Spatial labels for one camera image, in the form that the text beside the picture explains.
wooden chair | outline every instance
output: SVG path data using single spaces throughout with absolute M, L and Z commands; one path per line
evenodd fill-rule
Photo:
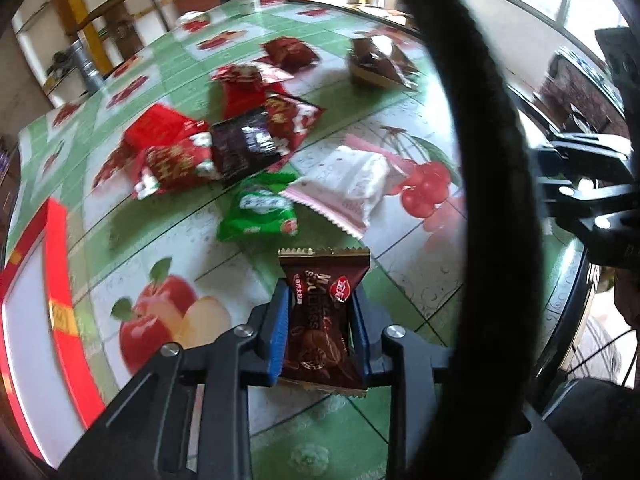
M 76 36 L 78 32 L 84 29 L 89 23 L 96 18 L 102 16 L 106 22 L 106 29 L 109 36 L 116 44 L 116 47 L 122 55 L 122 59 L 129 59 L 135 53 L 142 49 L 142 41 L 134 26 L 134 18 L 124 5 L 126 0 L 107 0 L 100 6 L 92 10 L 89 15 L 82 20 L 73 31 L 72 35 Z M 152 0 L 154 9 L 158 12 L 160 20 L 164 25 L 165 31 L 169 31 L 169 25 L 166 22 L 161 9 L 161 0 Z

